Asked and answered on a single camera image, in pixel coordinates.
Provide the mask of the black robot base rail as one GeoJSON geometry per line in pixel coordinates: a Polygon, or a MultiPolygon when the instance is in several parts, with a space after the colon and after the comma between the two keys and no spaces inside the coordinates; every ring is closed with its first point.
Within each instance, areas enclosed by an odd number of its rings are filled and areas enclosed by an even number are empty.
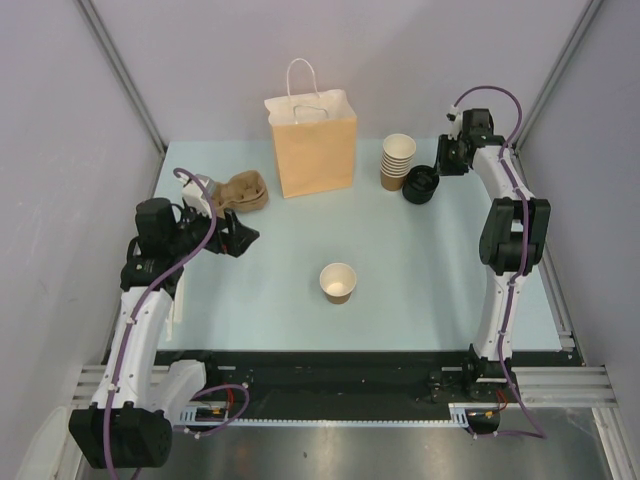
{"type": "Polygon", "coordinates": [[[205,400],[251,419],[435,420],[451,403],[515,405],[508,386],[473,399],[461,388],[468,353],[162,350],[155,363],[204,364],[205,400]]]}

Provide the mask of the white wrapped straws bundle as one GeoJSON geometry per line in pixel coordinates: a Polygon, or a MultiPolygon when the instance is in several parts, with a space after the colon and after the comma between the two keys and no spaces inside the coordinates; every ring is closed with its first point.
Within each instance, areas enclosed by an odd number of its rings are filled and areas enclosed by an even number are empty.
{"type": "Polygon", "coordinates": [[[174,326],[183,321],[184,293],[186,276],[182,275],[177,283],[176,293],[171,305],[169,315],[165,320],[165,341],[171,342],[173,339],[174,326]]]}

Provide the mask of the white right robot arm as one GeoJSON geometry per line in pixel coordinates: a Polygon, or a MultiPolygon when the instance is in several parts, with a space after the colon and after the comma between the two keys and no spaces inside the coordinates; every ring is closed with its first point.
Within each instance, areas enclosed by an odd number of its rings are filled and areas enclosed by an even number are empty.
{"type": "Polygon", "coordinates": [[[525,186],[506,139],[494,133],[489,110],[453,106],[447,119],[451,128],[438,139],[437,173],[461,176],[472,171],[491,200],[479,240],[486,294],[461,374],[463,393],[484,401],[515,381],[510,362],[516,307],[525,281],[542,259],[551,205],[525,186]]]}

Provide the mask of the brown paper coffee cup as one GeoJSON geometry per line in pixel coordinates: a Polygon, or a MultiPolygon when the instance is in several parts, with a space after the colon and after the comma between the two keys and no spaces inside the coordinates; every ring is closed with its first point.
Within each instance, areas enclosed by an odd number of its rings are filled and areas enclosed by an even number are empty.
{"type": "Polygon", "coordinates": [[[331,263],[321,271],[319,284],[326,299],[340,305],[350,299],[357,284],[357,275],[348,264],[331,263]]]}

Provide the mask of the stack of black cup lids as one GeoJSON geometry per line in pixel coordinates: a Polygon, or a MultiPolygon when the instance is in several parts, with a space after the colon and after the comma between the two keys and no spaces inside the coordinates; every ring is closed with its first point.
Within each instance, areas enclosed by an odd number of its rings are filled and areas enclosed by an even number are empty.
{"type": "Polygon", "coordinates": [[[428,165],[413,167],[402,186],[402,195],[405,200],[415,205],[429,202],[439,185],[438,171],[428,165]]]}

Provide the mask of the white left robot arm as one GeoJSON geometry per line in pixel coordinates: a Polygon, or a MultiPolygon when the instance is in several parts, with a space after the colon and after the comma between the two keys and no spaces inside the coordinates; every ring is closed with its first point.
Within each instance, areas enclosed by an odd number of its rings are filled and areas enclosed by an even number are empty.
{"type": "Polygon", "coordinates": [[[152,383],[160,335],[177,307],[185,263],[202,249],[238,258],[260,236],[232,210],[213,218],[167,198],[138,204],[135,224],[105,371],[88,407],[69,420],[89,465],[110,473],[163,466],[187,404],[220,390],[220,374],[194,359],[173,362],[160,383],[152,383]]]}

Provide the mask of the brown cardboard cup carrier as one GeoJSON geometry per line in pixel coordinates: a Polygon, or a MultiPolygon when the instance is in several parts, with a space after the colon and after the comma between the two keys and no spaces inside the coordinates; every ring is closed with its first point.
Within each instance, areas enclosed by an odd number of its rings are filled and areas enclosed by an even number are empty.
{"type": "Polygon", "coordinates": [[[226,209],[247,213],[263,209],[269,194],[266,183],[256,170],[248,170],[233,176],[228,182],[215,182],[212,199],[218,217],[226,209]]]}

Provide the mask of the stack of brown paper cups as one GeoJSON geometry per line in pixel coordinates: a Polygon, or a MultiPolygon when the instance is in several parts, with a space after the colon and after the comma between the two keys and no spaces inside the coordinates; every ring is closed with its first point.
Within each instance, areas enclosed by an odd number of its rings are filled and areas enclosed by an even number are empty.
{"type": "Polygon", "coordinates": [[[380,182],[387,191],[398,191],[411,168],[417,145],[415,140],[402,133],[386,137],[382,145],[380,182]]]}

